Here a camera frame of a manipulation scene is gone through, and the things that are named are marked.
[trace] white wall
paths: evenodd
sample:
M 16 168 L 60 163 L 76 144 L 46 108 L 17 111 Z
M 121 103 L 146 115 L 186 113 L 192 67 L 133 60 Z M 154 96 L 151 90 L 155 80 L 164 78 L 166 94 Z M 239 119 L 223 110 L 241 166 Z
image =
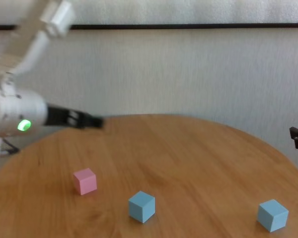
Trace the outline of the white wall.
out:
M 7 39 L 0 32 L 0 51 Z M 298 29 L 72 31 L 17 83 L 97 115 L 185 114 L 225 123 L 298 165 L 289 136 L 298 127 Z

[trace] wooden table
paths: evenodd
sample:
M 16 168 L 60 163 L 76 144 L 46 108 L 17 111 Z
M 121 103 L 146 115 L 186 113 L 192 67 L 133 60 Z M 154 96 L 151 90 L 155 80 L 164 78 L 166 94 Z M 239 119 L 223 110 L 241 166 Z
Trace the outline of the wooden table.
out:
M 91 168 L 98 190 L 80 196 L 72 174 Z M 128 216 L 139 190 L 156 198 L 145 224 Z M 269 233 L 259 203 L 289 210 Z M 298 169 L 242 131 L 178 116 L 108 119 L 65 129 L 0 171 L 0 238 L 298 238 Z

